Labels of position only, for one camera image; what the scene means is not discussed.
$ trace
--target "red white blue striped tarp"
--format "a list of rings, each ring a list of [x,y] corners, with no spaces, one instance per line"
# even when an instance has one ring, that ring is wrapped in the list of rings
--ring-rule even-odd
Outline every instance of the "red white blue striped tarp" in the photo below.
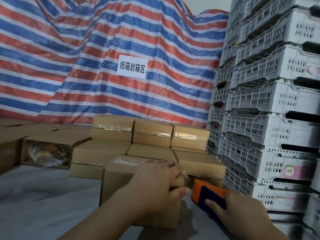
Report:
[[[0,0],[0,116],[204,126],[227,19],[180,0]],[[117,76],[119,55],[148,59],[146,80]]]

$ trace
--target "white sign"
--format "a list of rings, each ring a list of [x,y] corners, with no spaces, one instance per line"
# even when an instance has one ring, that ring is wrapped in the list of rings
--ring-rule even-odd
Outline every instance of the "white sign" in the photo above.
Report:
[[[134,56],[119,56],[117,75],[146,79],[148,60]]]

